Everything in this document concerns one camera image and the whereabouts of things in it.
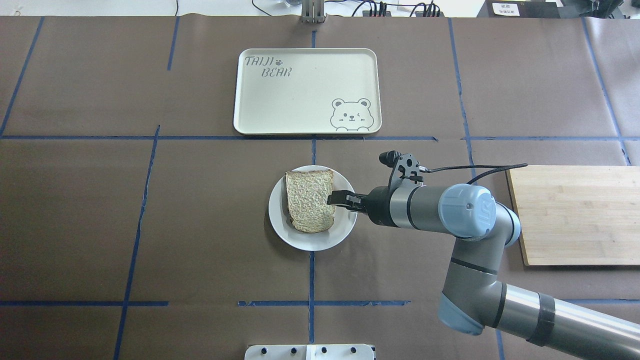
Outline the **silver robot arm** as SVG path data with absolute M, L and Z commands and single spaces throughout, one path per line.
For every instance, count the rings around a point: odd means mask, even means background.
M 380 186 L 368 194 L 335 190 L 329 205 L 365 214 L 377 225 L 455 237 L 438 317 L 449 328 L 484 328 L 585 360 L 637 360 L 637 323 L 529 291 L 498 279 L 505 248 L 521 235 L 519 217 L 471 184 Z

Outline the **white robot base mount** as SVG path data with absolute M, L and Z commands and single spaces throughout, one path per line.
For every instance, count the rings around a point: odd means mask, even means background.
M 377 351 L 364 343 L 255 344 L 247 347 L 245 360 L 375 360 Z

